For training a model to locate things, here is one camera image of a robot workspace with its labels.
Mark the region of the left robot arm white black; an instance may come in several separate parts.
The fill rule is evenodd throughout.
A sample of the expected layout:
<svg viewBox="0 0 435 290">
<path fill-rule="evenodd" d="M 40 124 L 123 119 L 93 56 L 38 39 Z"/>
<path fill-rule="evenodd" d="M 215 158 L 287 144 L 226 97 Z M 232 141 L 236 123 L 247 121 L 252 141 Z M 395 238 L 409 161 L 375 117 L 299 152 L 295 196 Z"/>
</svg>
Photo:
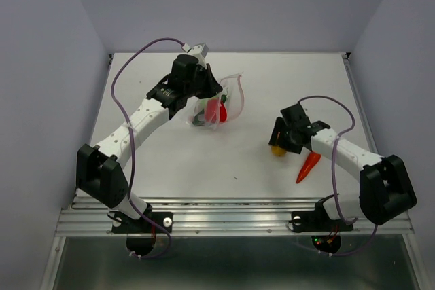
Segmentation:
<svg viewBox="0 0 435 290">
<path fill-rule="evenodd" d="M 182 110 L 189 98 L 211 98 L 222 91 L 202 54 L 180 54 L 171 72 L 146 95 L 140 106 L 108 137 L 77 152 L 76 186 L 110 209 L 128 217 L 138 232 L 151 225 L 149 204 L 132 192 L 124 174 L 135 163 L 135 152 L 159 127 Z"/>
</svg>

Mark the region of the yellow toy potato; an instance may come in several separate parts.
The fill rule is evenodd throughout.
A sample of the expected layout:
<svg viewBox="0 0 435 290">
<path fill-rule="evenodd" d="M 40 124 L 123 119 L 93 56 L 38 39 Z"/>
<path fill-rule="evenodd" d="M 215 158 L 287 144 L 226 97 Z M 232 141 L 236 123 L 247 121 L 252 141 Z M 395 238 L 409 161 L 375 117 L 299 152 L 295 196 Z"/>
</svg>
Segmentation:
<svg viewBox="0 0 435 290">
<path fill-rule="evenodd" d="M 271 153 L 277 157 L 283 157 L 286 155 L 287 151 L 280 146 L 271 145 Z"/>
</svg>

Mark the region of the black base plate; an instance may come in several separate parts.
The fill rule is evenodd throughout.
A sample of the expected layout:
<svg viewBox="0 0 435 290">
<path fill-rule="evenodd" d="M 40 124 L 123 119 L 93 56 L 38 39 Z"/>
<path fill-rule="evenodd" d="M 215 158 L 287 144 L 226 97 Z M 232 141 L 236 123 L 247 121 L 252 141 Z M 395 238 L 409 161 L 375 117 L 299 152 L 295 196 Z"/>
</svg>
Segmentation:
<svg viewBox="0 0 435 290">
<path fill-rule="evenodd" d="M 329 218 L 324 208 L 324 203 L 329 199 L 334 204 L 334 196 L 329 195 L 317 201 L 312 211 L 293 211 L 290 220 L 292 230 L 296 233 L 353 231 L 353 226 L 345 224 L 341 219 Z"/>
<path fill-rule="evenodd" d="M 164 234 L 172 232 L 173 213 L 171 211 L 154 211 L 150 205 L 143 214 L 152 221 L 140 216 L 132 219 L 120 211 L 111 210 L 107 216 L 111 219 L 113 234 Z"/>
</svg>

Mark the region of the red toy bell pepper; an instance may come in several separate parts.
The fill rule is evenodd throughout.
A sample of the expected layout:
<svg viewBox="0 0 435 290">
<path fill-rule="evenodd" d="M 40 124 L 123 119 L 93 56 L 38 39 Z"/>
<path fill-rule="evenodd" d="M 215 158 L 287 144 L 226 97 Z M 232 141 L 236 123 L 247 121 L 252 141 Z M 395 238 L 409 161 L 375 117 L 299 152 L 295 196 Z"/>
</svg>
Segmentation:
<svg viewBox="0 0 435 290">
<path fill-rule="evenodd" d="M 218 98 L 212 98 L 210 103 L 211 113 L 204 115 L 208 123 L 224 123 L 228 119 L 228 112 L 224 102 Z"/>
</svg>

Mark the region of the light green toy gourd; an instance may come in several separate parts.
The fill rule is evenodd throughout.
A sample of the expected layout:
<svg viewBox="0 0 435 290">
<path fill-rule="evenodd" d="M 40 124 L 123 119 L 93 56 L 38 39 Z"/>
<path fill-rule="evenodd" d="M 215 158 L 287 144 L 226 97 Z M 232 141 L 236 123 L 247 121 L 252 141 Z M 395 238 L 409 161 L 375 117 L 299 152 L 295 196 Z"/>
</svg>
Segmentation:
<svg viewBox="0 0 435 290">
<path fill-rule="evenodd" d="M 199 100 L 198 112 L 203 115 L 211 113 L 211 105 L 209 104 L 211 99 Z"/>
</svg>

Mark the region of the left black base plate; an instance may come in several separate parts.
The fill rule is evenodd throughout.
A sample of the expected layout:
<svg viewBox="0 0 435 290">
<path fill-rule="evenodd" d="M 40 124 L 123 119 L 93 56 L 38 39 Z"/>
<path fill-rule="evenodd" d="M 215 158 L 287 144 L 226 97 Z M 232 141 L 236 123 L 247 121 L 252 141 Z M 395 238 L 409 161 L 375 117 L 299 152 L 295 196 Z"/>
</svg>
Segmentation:
<svg viewBox="0 0 435 290">
<path fill-rule="evenodd" d="M 172 232 L 173 213 L 171 211 L 154 211 L 150 205 L 143 214 L 152 221 L 140 216 L 132 219 L 120 211 L 111 210 L 107 216 L 111 219 L 113 234 L 164 234 Z"/>
</svg>

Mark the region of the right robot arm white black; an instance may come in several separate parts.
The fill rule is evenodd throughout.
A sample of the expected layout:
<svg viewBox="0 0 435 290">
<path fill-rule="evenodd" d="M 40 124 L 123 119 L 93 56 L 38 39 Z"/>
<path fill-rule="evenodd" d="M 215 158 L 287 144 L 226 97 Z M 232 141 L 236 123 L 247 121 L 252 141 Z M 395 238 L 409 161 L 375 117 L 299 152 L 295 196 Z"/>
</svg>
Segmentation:
<svg viewBox="0 0 435 290">
<path fill-rule="evenodd" d="M 301 222 L 328 229 L 337 221 L 352 224 L 365 218 L 383 225 L 417 204 L 406 166 L 396 155 L 381 156 L 342 138 L 330 125 L 311 122 L 301 104 L 281 110 L 268 144 L 290 153 L 307 149 L 331 162 L 331 169 L 342 168 L 358 182 L 356 194 L 322 198 L 315 208 L 302 216 Z"/>
</svg>

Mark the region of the aluminium frame rail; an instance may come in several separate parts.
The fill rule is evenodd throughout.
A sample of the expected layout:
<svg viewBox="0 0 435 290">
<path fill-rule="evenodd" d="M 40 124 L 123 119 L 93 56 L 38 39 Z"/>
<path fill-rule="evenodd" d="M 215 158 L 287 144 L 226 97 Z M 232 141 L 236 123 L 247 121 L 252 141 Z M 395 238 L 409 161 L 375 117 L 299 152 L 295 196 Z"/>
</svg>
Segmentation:
<svg viewBox="0 0 435 290">
<path fill-rule="evenodd" d="M 287 223 L 317 198 L 148 198 L 155 212 L 173 214 L 174 237 L 291 236 Z M 58 218 L 56 236 L 111 236 L 107 208 L 78 196 Z"/>
</svg>

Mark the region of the orange toy carrot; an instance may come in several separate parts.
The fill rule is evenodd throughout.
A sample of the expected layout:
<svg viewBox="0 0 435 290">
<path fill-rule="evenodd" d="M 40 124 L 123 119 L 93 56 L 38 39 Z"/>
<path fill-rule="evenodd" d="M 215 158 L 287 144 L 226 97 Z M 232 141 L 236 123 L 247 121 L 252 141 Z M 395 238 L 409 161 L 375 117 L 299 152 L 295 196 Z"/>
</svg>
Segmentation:
<svg viewBox="0 0 435 290">
<path fill-rule="evenodd" d="M 310 152 L 300 169 L 298 176 L 296 178 L 296 184 L 301 183 L 307 175 L 312 171 L 312 169 L 319 163 L 321 160 L 321 155 L 315 152 Z"/>
</svg>

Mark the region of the clear zip top bag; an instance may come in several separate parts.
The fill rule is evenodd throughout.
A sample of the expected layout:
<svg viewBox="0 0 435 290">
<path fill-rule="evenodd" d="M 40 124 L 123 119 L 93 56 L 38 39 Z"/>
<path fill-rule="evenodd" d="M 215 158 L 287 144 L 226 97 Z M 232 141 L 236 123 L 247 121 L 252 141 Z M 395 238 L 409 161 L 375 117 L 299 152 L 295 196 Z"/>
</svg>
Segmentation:
<svg viewBox="0 0 435 290">
<path fill-rule="evenodd" d="M 211 98 L 195 100 L 184 114 L 187 125 L 195 128 L 217 129 L 237 119 L 245 106 L 242 73 L 218 80 L 222 91 Z"/>
</svg>

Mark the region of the dark green toy cucumber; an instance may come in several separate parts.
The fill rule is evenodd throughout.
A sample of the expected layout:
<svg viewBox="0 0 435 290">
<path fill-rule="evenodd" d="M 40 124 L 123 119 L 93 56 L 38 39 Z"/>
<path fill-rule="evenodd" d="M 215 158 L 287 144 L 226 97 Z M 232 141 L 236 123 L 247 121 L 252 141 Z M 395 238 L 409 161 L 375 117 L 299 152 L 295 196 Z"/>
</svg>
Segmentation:
<svg viewBox="0 0 435 290">
<path fill-rule="evenodd" d="M 204 126 L 206 123 L 205 116 L 203 114 L 195 115 L 191 123 L 193 126 Z"/>
</svg>

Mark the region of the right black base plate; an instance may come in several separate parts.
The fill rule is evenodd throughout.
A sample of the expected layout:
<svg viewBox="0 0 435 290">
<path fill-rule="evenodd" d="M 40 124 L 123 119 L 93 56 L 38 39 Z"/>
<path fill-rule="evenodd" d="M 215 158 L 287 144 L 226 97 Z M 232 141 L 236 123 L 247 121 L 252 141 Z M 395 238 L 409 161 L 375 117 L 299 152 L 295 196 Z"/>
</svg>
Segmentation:
<svg viewBox="0 0 435 290">
<path fill-rule="evenodd" d="M 353 226 L 345 224 L 341 219 L 329 218 L 324 208 L 324 203 L 329 199 L 334 204 L 334 196 L 329 195 L 317 201 L 312 211 L 293 211 L 290 220 L 292 230 L 296 233 L 353 231 Z"/>
</svg>

